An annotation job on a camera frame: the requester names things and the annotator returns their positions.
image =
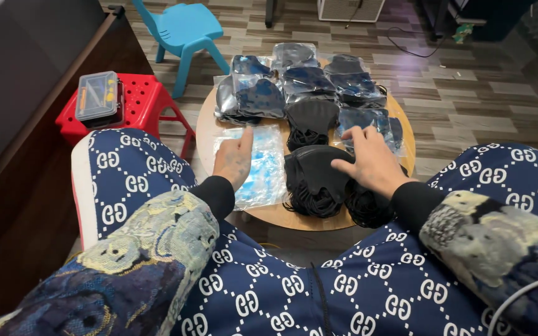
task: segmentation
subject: green toy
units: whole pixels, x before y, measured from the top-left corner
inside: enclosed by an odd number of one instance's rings
[[[472,29],[474,27],[474,23],[464,23],[458,29],[456,29],[456,34],[453,34],[452,37],[454,38],[454,41],[458,44],[464,43],[464,39],[472,34]]]

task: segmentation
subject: blue plastic chair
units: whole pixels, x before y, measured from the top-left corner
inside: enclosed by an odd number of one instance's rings
[[[198,50],[206,49],[221,70],[226,75],[229,73],[228,63],[213,43],[213,40],[223,36],[224,30],[205,5],[178,4],[166,8],[162,14],[153,14],[146,9],[142,0],[132,0],[132,3],[142,16],[149,33],[159,42],[155,62],[163,61],[165,50],[180,57],[173,98],[184,94],[192,54]]]

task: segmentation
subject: clear plastic box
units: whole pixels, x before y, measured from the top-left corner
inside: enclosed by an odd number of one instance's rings
[[[76,120],[86,128],[121,124],[124,121],[124,88],[117,73],[106,71],[80,76]]]

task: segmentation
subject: hand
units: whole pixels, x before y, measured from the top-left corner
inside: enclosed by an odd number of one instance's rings
[[[333,160],[331,166],[340,172],[347,173],[361,186],[379,193],[388,200],[402,184],[415,179],[404,175],[396,156],[383,140],[383,135],[373,126],[364,130],[354,126],[342,134],[342,140],[352,138],[356,163],[344,160]]]
[[[223,140],[215,154],[213,175],[226,178],[234,187],[234,192],[242,187],[250,173],[252,140],[252,127],[248,126],[242,138]]]

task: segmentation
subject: blue patterned pants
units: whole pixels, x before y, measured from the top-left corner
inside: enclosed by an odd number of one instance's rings
[[[86,247],[149,198],[197,185],[187,162],[142,131],[89,136],[72,154]],[[468,148],[428,184],[445,193],[488,195],[538,215],[538,150],[515,143]],[[172,336],[327,336],[326,324],[337,336],[473,336],[489,328],[493,310],[395,221],[316,270],[271,256],[228,222],[220,232]],[[515,334],[503,320],[494,327],[497,335]]]

